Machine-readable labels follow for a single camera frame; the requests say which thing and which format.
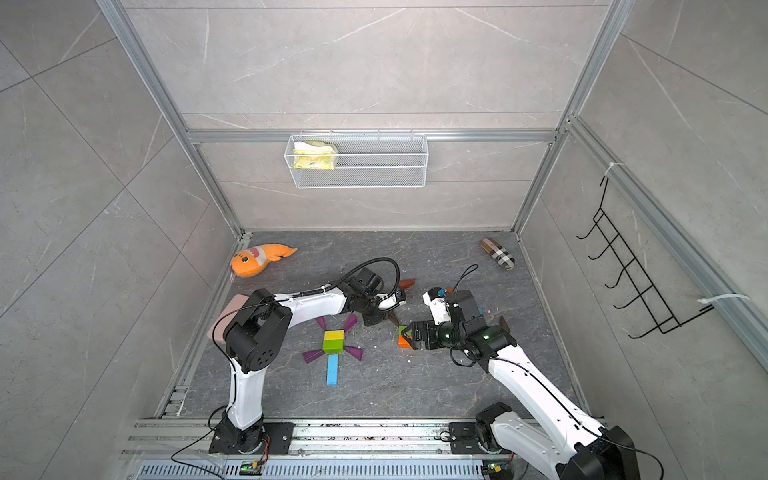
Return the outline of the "orange rectangular block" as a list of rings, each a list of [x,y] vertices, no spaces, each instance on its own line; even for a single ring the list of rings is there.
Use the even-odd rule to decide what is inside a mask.
[[[401,349],[413,349],[411,339],[408,336],[400,335],[398,337],[398,347]]]

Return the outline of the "dark brown wedge block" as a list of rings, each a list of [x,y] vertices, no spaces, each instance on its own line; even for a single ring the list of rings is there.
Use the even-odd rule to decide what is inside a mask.
[[[390,311],[390,312],[388,312],[388,313],[387,313],[387,318],[388,318],[388,320],[389,320],[389,321],[390,321],[390,322],[391,322],[393,325],[395,325],[396,327],[399,327],[399,326],[401,325],[401,323],[399,322],[399,320],[398,320],[398,318],[397,318],[397,315],[395,314],[395,312],[394,312],[394,311]]]
[[[505,319],[505,317],[504,317],[503,315],[500,315],[500,316],[498,317],[498,323],[499,323],[499,326],[500,326],[500,328],[501,328],[501,329],[502,329],[504,332],[506,332],[506,333],[508,333],[508,334],[510,334],[510,333],[511,333],[510,327],[509,327],[509,325],[508,325],[508,323],[507,323],[507,321],[506,321],[506,319]]]

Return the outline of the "yellow rectangular block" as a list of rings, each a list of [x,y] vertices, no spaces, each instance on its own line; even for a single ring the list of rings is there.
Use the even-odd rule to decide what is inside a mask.
[[[343,340],[345,337],[344,330],[328,330],[324,333],[325,341]]]

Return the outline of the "green rectangular block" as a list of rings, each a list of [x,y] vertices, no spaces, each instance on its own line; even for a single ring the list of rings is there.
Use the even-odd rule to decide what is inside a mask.
[[[322,347],[323,347],[323,351],[328,355],[339,354],[344,351],[344,340],[343,339],[324,340]]]

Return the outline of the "light blue block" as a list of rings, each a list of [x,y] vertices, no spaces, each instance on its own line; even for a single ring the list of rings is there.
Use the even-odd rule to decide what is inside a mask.
[[[339,355],[330,354],[327,358],[326,385],[336,386],[338,384]]]

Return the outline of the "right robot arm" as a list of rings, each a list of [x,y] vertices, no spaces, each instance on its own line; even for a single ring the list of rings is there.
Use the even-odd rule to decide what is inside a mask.
[[[466,356],[509,390],[536,420],[524,421],[498,402],[476,417],[479,443],[490,453],[517,454],[548,479],[637,479],[637,451],[619,427],[605,428],[563,394],[528,358],[504,322],[486,322],[472,293],[433,288],[424,295],[429,321],[403,328],[412,349]]]

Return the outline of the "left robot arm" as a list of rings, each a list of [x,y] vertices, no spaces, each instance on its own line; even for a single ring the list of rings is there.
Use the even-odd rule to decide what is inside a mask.
[[[222,316],[219,350],[230,364],[230,391],[222,420],[214,429],[211,453],[249,454],[266,448],[262,394],[267,368],[276,359],[288,330],[307,321],[358,313],[367,326],[376,325],[406,300],[414,282],[395,273],[390,289],[365,265],[334,283],[289,294],[254,291],[244,304]]]

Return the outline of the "plaid brown case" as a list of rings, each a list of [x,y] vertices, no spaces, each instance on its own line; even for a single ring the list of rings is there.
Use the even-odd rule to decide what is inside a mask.
[[[511,252],[494,238],[483,238],[480,246],[500,267],[507,271],[515,268],[516,261]]]

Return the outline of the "orange fish plush toy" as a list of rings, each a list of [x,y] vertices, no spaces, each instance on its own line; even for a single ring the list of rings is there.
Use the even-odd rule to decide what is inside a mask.
[[[279,262],[298,251],[282,244],[263,244],[237,252],[230,262],[232,272],[240,278],[251,278],[263,272],[270,263]]]

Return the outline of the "yellow white cloth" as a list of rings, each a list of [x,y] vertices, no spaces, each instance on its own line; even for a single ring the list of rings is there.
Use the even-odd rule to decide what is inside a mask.
[[[338,157],[337,148],[318,140],[296,141],[292,166],[301,170],[333,170]]]

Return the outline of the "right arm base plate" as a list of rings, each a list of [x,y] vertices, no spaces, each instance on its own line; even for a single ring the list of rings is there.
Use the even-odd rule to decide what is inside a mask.
[[[503,446],[500,440],[501,427],[505,423],[481,424],[479,422],[450,422],[448,427],[438,434],[438,439],[447,443],[454,455],[502,455],[519,454],[520,449]]]

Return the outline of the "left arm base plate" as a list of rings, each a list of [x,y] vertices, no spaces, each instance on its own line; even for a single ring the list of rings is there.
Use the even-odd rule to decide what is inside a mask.
[[[251,427],[240,430],[225,417],[214,429],[208,452],[210,454],[257,454],[267,448],[269,455],[286,455],[289,452],[295,424],[292,422],[257,421]]]

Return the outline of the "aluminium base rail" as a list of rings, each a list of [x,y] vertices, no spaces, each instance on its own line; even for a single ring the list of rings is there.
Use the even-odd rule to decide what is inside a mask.
[[[471,419],[272,419],[267,448],[212,453],[204,419],[140,420],[117,479],[540,479],[518,453],[481,448]]]

